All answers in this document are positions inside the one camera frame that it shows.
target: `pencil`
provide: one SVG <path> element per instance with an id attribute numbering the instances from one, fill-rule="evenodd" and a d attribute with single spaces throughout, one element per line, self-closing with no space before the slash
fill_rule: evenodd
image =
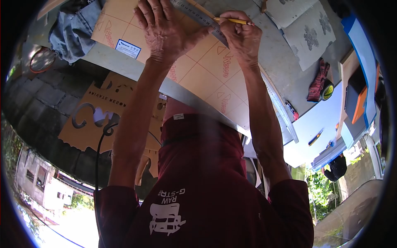
<path id="1" fill-rule="evenodd" d="M 220 17 L 215 17 L 214 18 L 215 21 L 219 21 Z M 255 24 L 251 21 L 244 21 L 244 20 L 238 20 L 238 19 L 233 19 L 233 18 L 228 18 L 229 21 L 234 22 L 234 23 L 240 23 L 243 25 L 251 25 L 251 26 L 255 26 Z"/>

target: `metal ruler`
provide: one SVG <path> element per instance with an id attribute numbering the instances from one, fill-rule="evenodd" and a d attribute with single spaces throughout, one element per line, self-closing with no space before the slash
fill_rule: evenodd
<path id="1" fill-rule="evenodd" d="M 262 79 L 265 82 L 265 85 L 266 85 L 266 88 L 268 89 L 268 93 L 269 93 L 270 99 L 272 100 L 272 103 L 275 105 L 280 116 L 284 120 L 285 125 L 287 126 L 288 131 L 291 133 L 291 136 L 294 139 L 295 143 L 298 143 L 299 139 L 298 139 L 297 133 L 295 132 L 294 126 L 292 125 L 291 120 L 289 119 L 288 114 L 285 111 L 285 108 L 284 108 L 280 98 L 278 98 L 276 91 L 273 89 L 273 86 L 269 83 L 269 81 L 265 77 L 265 75 L 262 72 L 260 73 L 260 75 L 262 76 Z"/>
<path id="2" fill-rule="evenodd" d="M 202 26 L 213 27 L 215 30 L 212 32 L 212 34 L 220 42 L 222 42 L 227 48 L 229 48 L 226 37 L 221 32 L 221 27 L 216 21 L 212 20 L 207 14 L 205 14 L 195 6 L 191 5 L 190 3 L 186 2 L 185 0 L 171 0 L 171 4 L 175 7 L 175 9 L 184 13 L 192 20 L 196 21 L 198 24 Z"/>

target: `t-shirt print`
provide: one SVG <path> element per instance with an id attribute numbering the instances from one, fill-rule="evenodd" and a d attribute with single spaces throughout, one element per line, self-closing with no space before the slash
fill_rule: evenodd
<path id="1" fill-rule="evenodd" d="M 179 215 L 179 203 L 176 202 L 177 196 L 184 193 L 184 188 L 173 192 L 160 190 L 157 195 L 163 197 L 162 204 L 166 205 L 151 204 L 150 214 L 152 216 L 152 221 L 149 224 L 150 235 L 155 231 L 167 233 L 167 236 L 169 236 L 170 233 L 175 233 L 181 228 L 181 225 L 186 223 L 186 220 L 181 220 L 182 217 Z"/>

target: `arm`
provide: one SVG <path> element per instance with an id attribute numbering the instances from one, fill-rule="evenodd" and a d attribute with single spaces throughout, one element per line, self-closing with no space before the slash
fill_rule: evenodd
<path id="1" fill-rule="evenodd" d="M 251 19 L 244 12 L 228 11 L 221 14 L 220 22 L 229 48 L 236 56 L 244 74 L 252 144 L 263 167 L 266 183 L 271 189 L 278 182 L 292 177 L 284 162 L 280 124 L 258 66 L 262 30 L 256 26 L 232 23 L 226 18 L 246 21 Z"/>
<path id="2" fill-rule="evenodd" d="M 331 180 L 331 181 L 333 181 L 333 182 L 336 182 L 336 181 L 337 181 L 337 179 L 336 179 L 334 173 L 332 173 L 332 171 L 325 170 L 325 171 L 324 171 L 324 176 L 326 176 L 329 180 Z"/>
<path id="3" fill-rule="evenodd" d="M 113 143 L 112 186 L 135 188 L 135 176 L 146 145 L 152 108 L 158 90 L 172 64 L 213 31 L 204 27 L 187 36 L 178 22 L 169 0 L 139 0 L 134 14 L 145 33 L 150 58 L 128 102 Z"/>

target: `newe logo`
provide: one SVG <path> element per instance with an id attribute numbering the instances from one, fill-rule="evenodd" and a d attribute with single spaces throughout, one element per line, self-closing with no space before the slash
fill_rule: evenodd
<path id="1" fill-rule="evenodd" d="M 176 65 L 175 65 L 175 62 L 174 62 L 174 64 L 171 66 L 171 69 L 170 69 L 170 77 L 171 77 L 171 80 L 174 81 L 174 82 L 176 82 L 175 68 L 176 68 Z"/>
<path id="2" fill-rule="evenodd" d="M 108 45 L 111 48 L 114 48 L 114 43 L 113 43 L 112 36 L 111 36 L 112 32 L 110 30 L 111 27 L 112 27 L 112 23 L 110 21 L 108 21 L 108 23 L 106 24 L 104 32 L 105 32 L 106 40 L 108 41 Z"/>
<path id="3" fill-rule="evenodd" d="M 218 99 L 223 96 L 225 93 L 224 92 L 218 92 L 217 97 Z M 225 98 L 222 99 L 221 102 L 221 113 L 225 114 L 226 113 L 226 105 L 228 101 L 230 100 L 230 94 L 228 94 Z"/>
<path id="4" fill-rule="evenodd" d="M 226 49 L 224 46 L 219 46 L 217 49 L 218 55 Z M 227 78 L 229 76 L 229 65 L 231 63 L 231 57 L 233 57 L 230 52 L 223 57 L 223 77 Z"/>

